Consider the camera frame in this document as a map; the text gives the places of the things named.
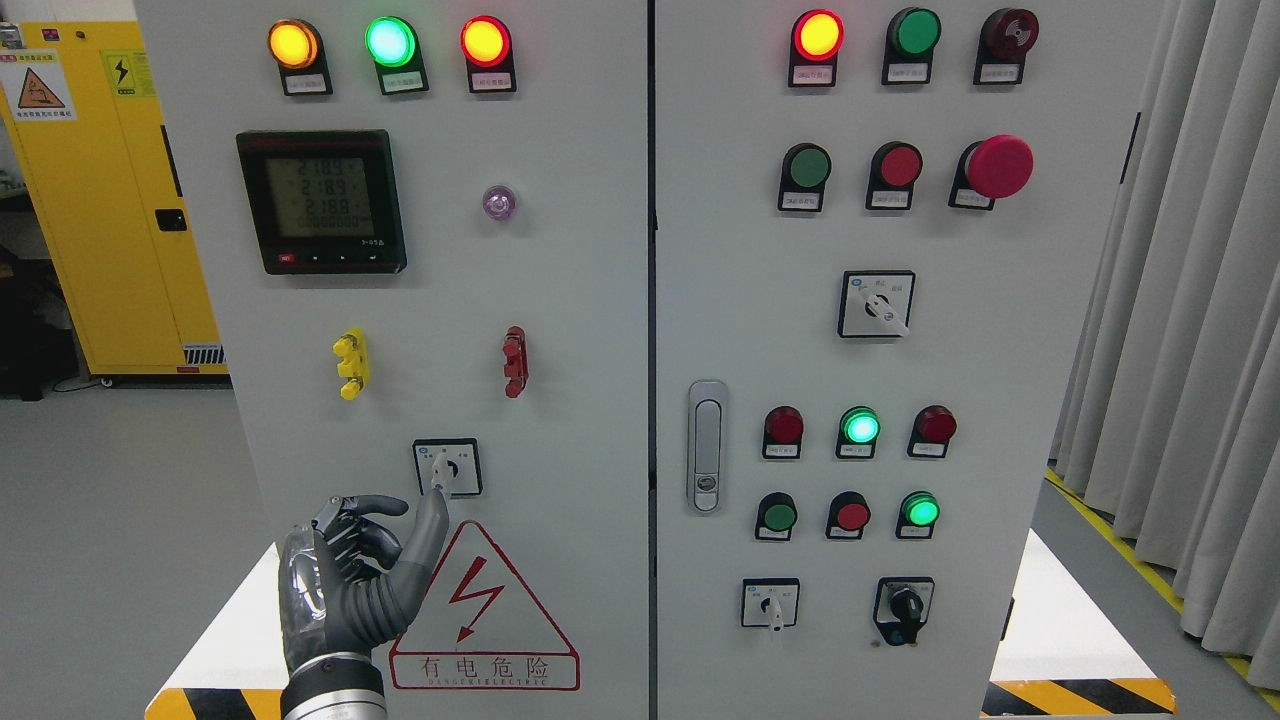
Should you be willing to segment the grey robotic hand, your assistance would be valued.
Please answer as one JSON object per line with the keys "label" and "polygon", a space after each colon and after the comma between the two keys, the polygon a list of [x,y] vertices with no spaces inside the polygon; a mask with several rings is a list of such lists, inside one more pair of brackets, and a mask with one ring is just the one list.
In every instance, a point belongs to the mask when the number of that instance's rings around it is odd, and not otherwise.
{"label": "grey robotic hand", "polygon": [[410,506],[384,495],[330,497],[280,551],[279,610],[291,675],[334,653],[367,657],[419,615],[451,525],[447,496],[420,497],[406,542],[370,520]]}

